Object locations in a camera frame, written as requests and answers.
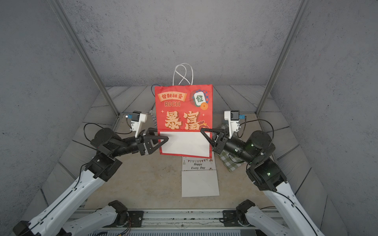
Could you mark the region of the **white happy every day bag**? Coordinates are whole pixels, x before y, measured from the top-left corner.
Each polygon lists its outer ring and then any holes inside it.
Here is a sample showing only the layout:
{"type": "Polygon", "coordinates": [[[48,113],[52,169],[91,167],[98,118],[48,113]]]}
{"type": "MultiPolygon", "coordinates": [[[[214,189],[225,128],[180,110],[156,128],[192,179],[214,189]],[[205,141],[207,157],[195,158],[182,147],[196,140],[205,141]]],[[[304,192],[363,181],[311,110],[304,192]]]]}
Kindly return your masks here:
{"type": "Polygon", "coordinates": [[[219,196],[214,158],[182,158],[182,197],[219,196]]]}

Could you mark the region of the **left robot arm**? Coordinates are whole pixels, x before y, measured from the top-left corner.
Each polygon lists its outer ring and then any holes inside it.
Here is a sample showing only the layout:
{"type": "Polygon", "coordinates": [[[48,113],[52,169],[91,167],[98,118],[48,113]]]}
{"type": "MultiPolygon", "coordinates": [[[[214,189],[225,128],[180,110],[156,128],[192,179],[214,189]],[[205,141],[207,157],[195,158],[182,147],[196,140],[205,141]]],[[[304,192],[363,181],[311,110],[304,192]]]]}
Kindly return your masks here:
{"type": "Polygon", "coordinates": [[[72,214],[98,188],[117,172],[122,162],[119,156],[129,153],[153,154],[169,140],[158,136],[157,130],[149,128],[136,137],[121,138],[110,128],[100,129],[90,144],[96,155],[80,168],[79,177],[48,208],[30,221],[20,221],[13,228],[17,236],[84,236],[103,226],[112,225],[117,219],[124,225],[127,208],[119,201],[80,220],[70,221],[72,214]]]}

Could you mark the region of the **blue checkered paper bag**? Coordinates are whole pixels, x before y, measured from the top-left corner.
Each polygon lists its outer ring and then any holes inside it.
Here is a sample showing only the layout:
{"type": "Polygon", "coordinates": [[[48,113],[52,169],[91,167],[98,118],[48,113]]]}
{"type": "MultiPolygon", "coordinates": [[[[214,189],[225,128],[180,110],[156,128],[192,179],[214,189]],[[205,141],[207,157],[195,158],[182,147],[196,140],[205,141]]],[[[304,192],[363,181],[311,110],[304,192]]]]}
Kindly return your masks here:
{"type": "Polygon", "coordinates": [[[152,109],[150,110],[149,114],[150,114],[151,117],[152,117],[152,120],[153,120],[153,123],[154,123],[155,128],[157,128],[155,87],[160,87],[160,85],[159,85],[159,84],[153,84],[153,85],[151,85],[151,92],[152,92],[152,95],[153,95],[153,97],[154,97],[154,104],[153,104],[153,107],[152,107],[152,109]]]}

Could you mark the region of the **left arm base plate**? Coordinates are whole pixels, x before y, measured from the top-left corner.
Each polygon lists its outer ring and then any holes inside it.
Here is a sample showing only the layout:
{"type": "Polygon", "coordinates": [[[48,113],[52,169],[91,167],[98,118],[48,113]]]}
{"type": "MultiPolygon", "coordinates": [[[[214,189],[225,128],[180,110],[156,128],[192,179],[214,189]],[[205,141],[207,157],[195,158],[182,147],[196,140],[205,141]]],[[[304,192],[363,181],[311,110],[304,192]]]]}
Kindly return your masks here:
{"type": "Polygon", "coordinates": [[[141,228],[143,222],[144,211],[132,210],[127,212],[126,226],[130,228],[141,228]]]}

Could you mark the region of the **red and white paper bag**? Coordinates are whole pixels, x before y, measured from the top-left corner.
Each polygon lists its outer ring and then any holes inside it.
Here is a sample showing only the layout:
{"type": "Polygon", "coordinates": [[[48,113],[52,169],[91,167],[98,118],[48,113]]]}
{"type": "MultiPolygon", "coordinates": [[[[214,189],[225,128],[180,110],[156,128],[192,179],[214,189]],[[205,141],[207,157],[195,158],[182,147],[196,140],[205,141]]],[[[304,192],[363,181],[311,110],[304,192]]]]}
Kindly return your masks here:
{"type": "Polygon", "coordinates": [[[213,127],[213,86],[195,85],[194,70],[187,63],[175,67],[171,86],[154,89],[157,130],[168,141],[163,155],[193,158],[212,157],[207,141],[213,127]]]}

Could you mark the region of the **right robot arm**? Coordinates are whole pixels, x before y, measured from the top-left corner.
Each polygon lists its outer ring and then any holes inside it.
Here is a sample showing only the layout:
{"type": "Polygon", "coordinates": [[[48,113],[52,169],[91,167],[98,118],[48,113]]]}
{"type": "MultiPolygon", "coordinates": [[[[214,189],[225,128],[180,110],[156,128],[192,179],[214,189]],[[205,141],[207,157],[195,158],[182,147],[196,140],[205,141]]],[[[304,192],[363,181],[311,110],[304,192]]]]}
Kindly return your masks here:
{"type": "Polygon", "coordinates": [[[267,236],[321,236],[323,233],[306,213],[291,189],[280,167],[270,158],[275,150],[271,136],[254,131],[247,141],[230,136],[222,129],[201,129],[213,151],[225,151],[247,163],[246,174],[255,186],[274,204],[286,225],[279,224],[245,200],[236,208],[237,221],[242,226],[254,226],[267,236]]]}

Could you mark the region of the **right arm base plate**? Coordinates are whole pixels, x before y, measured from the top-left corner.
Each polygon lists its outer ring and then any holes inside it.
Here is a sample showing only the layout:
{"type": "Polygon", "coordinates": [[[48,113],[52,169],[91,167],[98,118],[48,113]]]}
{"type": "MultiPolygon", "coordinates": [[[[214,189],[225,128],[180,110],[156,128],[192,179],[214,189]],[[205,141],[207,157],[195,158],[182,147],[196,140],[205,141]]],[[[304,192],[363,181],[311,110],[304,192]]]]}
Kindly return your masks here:
{"type": "Polygon", "coordinates": [[[238,227],[238,217],[237,217],[237,211],[236,210],[223,210],[222,211],[222,217],[220,218],[220,222],[225,227],[238,227]]]}

